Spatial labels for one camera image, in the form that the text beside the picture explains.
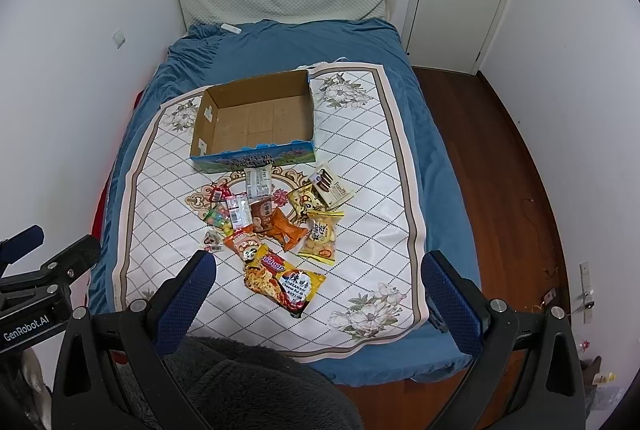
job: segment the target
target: blue gripper pad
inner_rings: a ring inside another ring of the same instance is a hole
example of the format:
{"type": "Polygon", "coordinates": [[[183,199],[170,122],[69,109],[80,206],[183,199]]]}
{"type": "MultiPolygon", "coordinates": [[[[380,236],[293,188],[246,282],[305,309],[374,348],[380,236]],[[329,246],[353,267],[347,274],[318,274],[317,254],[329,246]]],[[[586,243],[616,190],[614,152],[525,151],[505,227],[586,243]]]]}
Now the blue gripper pad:
{"type": "Polygon", "coordinates": [[[460,352],[478,357],[482,350],[482,324],[454,280],[462,280],[452,270],[451,276],[428,253],[422,259],[420,274],[422,283],[442,315],[460,352]]]}
{"type": "Polygon", "coordinates": [[[146,315],[146,329],[158,356],[178,349],[215,281],[216,259],[196,251],[176,278],[162,283],[146,315]]]}

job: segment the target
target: light switch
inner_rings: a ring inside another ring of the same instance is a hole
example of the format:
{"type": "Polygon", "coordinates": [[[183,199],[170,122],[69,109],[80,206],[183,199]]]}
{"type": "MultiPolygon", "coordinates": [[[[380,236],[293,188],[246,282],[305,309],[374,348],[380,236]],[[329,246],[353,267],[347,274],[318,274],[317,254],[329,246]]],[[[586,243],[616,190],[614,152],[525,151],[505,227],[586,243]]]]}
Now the light switch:
{"type": "Polygon", "coordinates": [[[122,32],[121,29],[118,29],[111,38],[113,38],[113,43],[116,44],[116,48],[122,47],[125,42],[124,32],[122,32]]]}

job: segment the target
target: baseboard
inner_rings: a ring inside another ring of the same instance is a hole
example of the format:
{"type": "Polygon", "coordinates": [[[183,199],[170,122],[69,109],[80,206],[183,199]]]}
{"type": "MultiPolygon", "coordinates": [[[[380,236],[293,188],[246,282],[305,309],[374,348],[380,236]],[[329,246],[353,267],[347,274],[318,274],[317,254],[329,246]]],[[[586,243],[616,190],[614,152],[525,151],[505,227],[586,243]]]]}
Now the baseboard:
{"type": "Polygon", "coordinates": [[[502,101],[498,97],[497,93],[495,93],[494,88],[491,86],[489,81],[484,77],[484,74],[478,70],[476,74],[482,85],[484,86],[487,94],[491,96],[496,107],[500,111],[500,114],[503,116],[505,123],[508,125],[511,133],[513,134],[513,138],[516,140],[519,149],[524,157],[524,161],[526,161],[527,166],[529,167],[530,175],[533,178],[533,182],[535,186],[538,188],[540,193],[540,197],[543,197],[542,208],[545,212],[546,223],[549,228],[549,233],[551,234],[553,248],[554,248],[554,259],[556,261],[556,265],[558,266],[558,282],[559,282],[559,291],[558,298],[560,302],[560,306],[564,311],[569,314],[571,312],[571,298],[569,295],[569,278],[566,273],[566,263],[564,261],[564,253],[562,252],[562,243],[560,242],[560,234],[558,233],[558,225],[556,224],[556,217],[554,217],[553,210],[551,209],[551,204],[549,203],[548,196],[546,195],[545,187],[542,183],[542,179],[540,178],[540,174],[538,173],[538,169],[536,168],[536,164],[533,162],[533,158],[531,157],[531,153],[527,148],[522,136],[520,135],[520,131],[518,127],[513,122],[511,115],[504,107],[502,101]]]}

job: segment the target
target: candy wrapper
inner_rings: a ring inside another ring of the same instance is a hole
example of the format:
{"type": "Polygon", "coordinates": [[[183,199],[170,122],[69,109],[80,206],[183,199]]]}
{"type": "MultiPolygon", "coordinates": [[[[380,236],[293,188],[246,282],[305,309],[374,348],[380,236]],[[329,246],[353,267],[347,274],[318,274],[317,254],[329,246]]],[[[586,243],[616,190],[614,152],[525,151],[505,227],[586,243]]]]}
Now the candy wrapper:
{"type": "Polygon", "coordinates": [[[251,217],[254,221],[254,231],[266,231],[273,227],[271,196],[251,205],[251,217]]]}
{"type": "Polygon", "coordinates": [[[212,203],[219,203],[220,201],[226,201],[227,197],[231,197],[233,193],[229,190],[227,185],[217,185],[211,190],[211,196],[209,200],[212,203]]]}
{"type": "Polygon", "coordinates": [[[222,230],[226,236],[231,235],[234,231],[231,217],[229,217],[229,209],[225,203],[214,204],[204,216],[204,221],[222,230]]]}
{"type": "Polygon", "coordinates": [[[293,206],[293,209],[295,209],[298,214],[297,220],[299,222],[304,222],[307,219],[306,213],[308,210],[315,209],[320,211],[324,209],[324,203],[316,196],[314,185],[311,183],[297,190],[291,190],[287,194],[287,197],[289,198],[291,206],[293,206]]]}
{"type": "Polygon", "coordinates": [[[229,209],[229,217],[234,229],[242,229],[254,223],[251,219],[251,208],[249,207],[246,193],[238,193],[227,197],[226,207],[229,209]]]}
{"type": "Polygon", "coordinates": [[[271,197],[273,191],[271,165],[261,168],[245,168],[244,178],[246,180],[246,196],[250,203],[271,197]]]}
{"type": "Polygon", "coordinates": [[[279,207],[273,212],[271,222],[273,222],[273,227],[262,233],[275,238],[285,251],[296,247],[309,231],[306,227],[298,227],[290,223],[279,207]]]}
{"type": "Polygon", "coordinates": [[[308,211],[314,223],[298,256],[315,258],[325,264],[335,263],[335,224],[344,217],[341,211],[308,211]]]}
{"type": "Polygon", "coordinates": [[[254,259],[255,253],[262,245],[262,242],[254,233],[253,226],[248,226],[226,237],[225,245],[231,251],[234,251],[242,260],[249,262],[254,259]]]}
{"type": "Polygon", "coordinates": [[[224,245],[220,233],[216,230],[209,229],[205,234],[204,241],[202,242],[202,245],[200,247],[207,253],[222,251],[224,245]]]}
{"type": "Polygon", "coordinates": [[[327,209],[335,209],[353,197],[353,192],[344,186],[341,178],[334,174],[326,164],[316,167],[315,173],[309,175],[309,180],[313,183],[327,209]]]}
{"type": "Polygon", "coordinates": [[[300,318],[326,277],[294,267],[266,244],[244,268],[244,284],[300,318]]]}

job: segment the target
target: cracker packet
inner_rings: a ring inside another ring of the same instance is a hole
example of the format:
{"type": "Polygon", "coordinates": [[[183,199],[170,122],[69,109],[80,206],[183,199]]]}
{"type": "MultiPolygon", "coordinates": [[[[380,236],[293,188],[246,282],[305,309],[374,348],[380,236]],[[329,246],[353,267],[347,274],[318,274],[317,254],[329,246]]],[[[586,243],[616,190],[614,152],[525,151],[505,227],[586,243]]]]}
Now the cracker packet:
{"type": "Polygon", "coordinates": [[[273,204],[271,204],[271,196],[251,205],[251,217],[254,221],[254,231],[266,231],[273,227],[273,204]]]}
{"type": "Polygon", "coordinates": [[[353,191],[348,190],[338,175],[331,171],[327,164],[316,167],[316,171],[309,175],[318,195],[326,204],[327,209],[335,209],[353,197],[353,191]]]}
{"type": "Polygon", "coordinates": [[[344,217],[341,211],[308,211],[313,226],[298,256],[314,258],[325,264],[335,263],[335,225],[344,217]]]}
{"type": "Polygon", "coordinates": [[[271,165],[261,168],[245,168],[244,178],[246,180],[246,196],[250,203],[271,197],[273,192],[271,165]]]}
{"type": "Polygon", "coordinates": [[[252,225],[251,208],[246,193],[238,193],[226,198],[226,207],[229,209],[229,217],[233,229],[242,229],[252,225]]]}
{"type": "Polygon", "coordinates": [[[326,277],[298,269],[262,244],[244,267],[244,284],[300,318],[326,277]]]}
{"type": "Polygon", "coordinates": [[[254,259],[255,253],[262,245],[262,242],[254,233],[253,226],[248,226],[226,237],[225,245],[243,261],[249,262],[254,259]]]}
{"type": "Polygon", "coordinates": [[[306,227],[298,227],[290,223],[279,207],[273,212],[271,222],[273,222],[273,227],[262,233],[275,238],[285,251],[296,247],[309,231],[306,227]]]}
{"type": "Polygon", "coordinates": [[[318,199],[314,192],[314,185],[309,183],[287,193],[289,202],[293,209],[296,210],[298,222],[304,222],[307,219],[307,212],[310,209],[322,210],[324,203],[318,199]]]}

